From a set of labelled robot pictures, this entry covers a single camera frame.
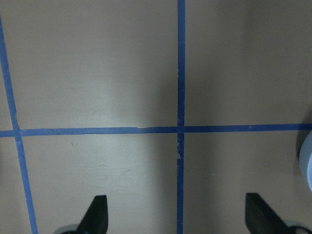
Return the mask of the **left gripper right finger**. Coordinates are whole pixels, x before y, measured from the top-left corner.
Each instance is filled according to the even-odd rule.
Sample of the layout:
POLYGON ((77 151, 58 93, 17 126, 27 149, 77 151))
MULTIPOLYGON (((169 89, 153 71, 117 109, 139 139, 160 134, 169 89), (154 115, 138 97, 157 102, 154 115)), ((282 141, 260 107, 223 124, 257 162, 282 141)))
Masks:
POLYGON ((252 234, 310 234, 302 225, 287 225, 258 193, 245 195, 245 224, 252 234))

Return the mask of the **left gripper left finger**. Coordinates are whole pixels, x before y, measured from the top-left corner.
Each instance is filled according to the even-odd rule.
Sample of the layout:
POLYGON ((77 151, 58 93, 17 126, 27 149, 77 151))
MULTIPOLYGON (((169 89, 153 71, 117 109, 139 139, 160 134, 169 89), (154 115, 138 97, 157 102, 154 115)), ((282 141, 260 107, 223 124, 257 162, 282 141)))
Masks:
POLYGON ((106 234, 108 231, 108 202, 106 195, 97 195, 79 224, 68 225, 56 234, 106 234))

